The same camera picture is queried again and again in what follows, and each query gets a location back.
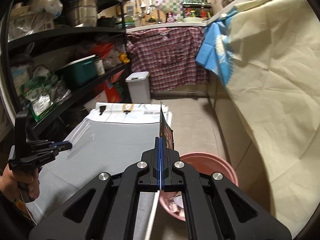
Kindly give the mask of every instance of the red plaid cloth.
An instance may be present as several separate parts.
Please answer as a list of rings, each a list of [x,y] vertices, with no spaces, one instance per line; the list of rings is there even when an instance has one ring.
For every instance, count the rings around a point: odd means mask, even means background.
[[[158,28],[127,37],[132,71],[150,73],[151,92],[208,82],[207,70],[195,62],[204,38],[202,28]]]

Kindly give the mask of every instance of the teal storage box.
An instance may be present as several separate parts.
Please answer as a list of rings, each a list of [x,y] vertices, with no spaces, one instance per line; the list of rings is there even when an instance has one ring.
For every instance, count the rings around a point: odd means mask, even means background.
[[[94,64],[95,55],[85,57],[63,66],[63,68],[56,71],[69,89],[74,90],[87,84],[90,80],[97,76],[97,70]]]

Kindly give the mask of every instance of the kitchen counter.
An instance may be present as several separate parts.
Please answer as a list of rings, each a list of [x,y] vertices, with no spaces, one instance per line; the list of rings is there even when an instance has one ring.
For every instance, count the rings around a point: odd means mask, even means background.
[[[153,25],[147,25],[147,26],[141,26],[136,27],[132,29],[126,30],[127,33],[131,32],[137,32],[137,31],[143,31],[143,30],[149,30],[149,29],[156,29],[156,28],[167,28],[167,27],[206,27],[207,23],[185,23],[185,22],[179,22],[179,23],[161,23],[161,24],[153,24]]]

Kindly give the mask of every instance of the light blue fabric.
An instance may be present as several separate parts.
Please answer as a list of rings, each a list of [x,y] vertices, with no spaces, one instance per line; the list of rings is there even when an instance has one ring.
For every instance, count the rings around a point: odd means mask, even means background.
[[[232,17],[237,14],[233,7],[227,14],[206,27],[204,41],[196,56],[196,62],[214,72],[226,86],[233,72],[233,51],[229,45],[228,29]]]

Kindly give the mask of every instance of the blue gripper pad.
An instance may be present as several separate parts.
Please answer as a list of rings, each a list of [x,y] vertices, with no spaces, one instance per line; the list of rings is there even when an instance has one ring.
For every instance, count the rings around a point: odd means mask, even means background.
[[[163,139],[159,138],[159,145],[160,145],[160,179],[161,179],[161,188],[164,187],[164,156],[163,156]]]
[[[158,140],[158,154],[157,154],[157,158],[158,158],[158,166],[157,166],[157,186],[158,186],[158,190],[161,190],[161,185],[162,181],[161,181],[161,172],[163,170],[163,168],[161,168],[161,152],[162,152],[162,158],[163,158],[163,147],[162,147],[162,138],[159,138]]]

